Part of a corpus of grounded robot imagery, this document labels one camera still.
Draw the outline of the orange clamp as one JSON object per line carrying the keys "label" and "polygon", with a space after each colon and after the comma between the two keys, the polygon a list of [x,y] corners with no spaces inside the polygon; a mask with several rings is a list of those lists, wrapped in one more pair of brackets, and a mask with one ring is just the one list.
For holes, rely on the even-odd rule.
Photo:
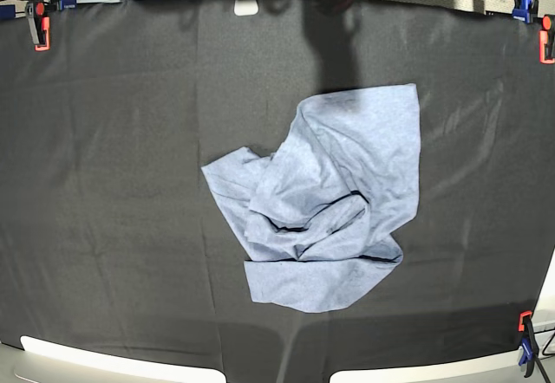
{"label": "orange clamp", "polygon": [[541,63],[554,63],[554,15],[545,15],[539,32],[539,59]]}
{"label": "orange clamp", "polygon": [[527,311],[521,312],[519,314],[518,331],[520,333],[522,333],[526,330],[525,322],[528,321],[528,320],[531,320],[531,319],[532,319],[532,311],[531,310],[527,310]]}
{"label": "orange clamp", "polygon": [[48,51],[50,48],[50,22],[43,2],[27,2],[25,18],[35,51]]}

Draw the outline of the blue-grey t-shirt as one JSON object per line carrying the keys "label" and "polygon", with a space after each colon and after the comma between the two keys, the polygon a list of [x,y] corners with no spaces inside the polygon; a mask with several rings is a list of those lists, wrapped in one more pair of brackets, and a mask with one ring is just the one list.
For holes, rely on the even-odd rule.
{"label": "blue-grey t-shirt", "polygon": [[420,154],[411,83],[311,96],[274,153],[204,166],[251,299],[323,313],[367,295],[402,262],[393,233],[416,216]]}

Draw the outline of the orange clamp near right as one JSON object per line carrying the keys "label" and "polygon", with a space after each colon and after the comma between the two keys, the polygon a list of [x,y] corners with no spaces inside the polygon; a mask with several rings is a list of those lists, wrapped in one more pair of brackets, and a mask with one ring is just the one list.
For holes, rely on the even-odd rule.
{"label": "orange clamp near right", "polygon": [[522,333],[526,330],[525,322],[528,321],[528,320],[531,320],[531,319],[532,319],[532,311],[531,310],[527,310],[527,311],[521,312],[519,314],[518,331],[520,333]]}

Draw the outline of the orange clamp far left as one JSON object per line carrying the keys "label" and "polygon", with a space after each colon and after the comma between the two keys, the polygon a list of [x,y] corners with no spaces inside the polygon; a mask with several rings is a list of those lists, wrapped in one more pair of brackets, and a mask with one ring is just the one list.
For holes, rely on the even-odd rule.
{"label": "orange clamp far left", "polygon": [[27,2],[25,18],[35,51],[48,51],[50,48],[50,22],[43,2]]}

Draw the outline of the blue bar clamp near right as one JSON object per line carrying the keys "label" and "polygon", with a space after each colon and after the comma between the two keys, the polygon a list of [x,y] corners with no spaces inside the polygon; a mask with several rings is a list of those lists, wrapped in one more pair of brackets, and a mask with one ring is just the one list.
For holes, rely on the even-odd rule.
{"label": "blue bar clamp near right", "polygon": [[525,325],[526,330],[521,333],[520,347],[522,348],[523,353],[519,359],[519,366],[526,367],[524,377],[529,378],[532,376],[535,368],[539,347],[535,339],[532,319],[526,321]]}

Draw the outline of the orange clamp far right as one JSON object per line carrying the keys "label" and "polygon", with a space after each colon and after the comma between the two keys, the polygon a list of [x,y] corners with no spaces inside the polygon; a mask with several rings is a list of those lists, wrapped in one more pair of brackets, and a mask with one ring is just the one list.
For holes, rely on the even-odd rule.
{"label": "orange clamp far right", "polygon": [[554,63],[554,15],[545,15],[539,32],[539,59],[541,63]]}

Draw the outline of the black table cloth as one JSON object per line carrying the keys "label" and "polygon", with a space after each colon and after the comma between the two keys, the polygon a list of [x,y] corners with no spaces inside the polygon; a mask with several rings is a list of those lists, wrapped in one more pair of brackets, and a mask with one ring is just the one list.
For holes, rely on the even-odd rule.
{"label": "black table cloth", "polygon": [[[233,382],[324,382],[517,347],[554,248],[554,69],[518,21],[362,1],[100,4],[36,52],[1,25],[1,340],[24,335]],[[249,297],[200,167],[268,153],[297,104],[413,83],[421,202],[402,264],[350,308]]]}

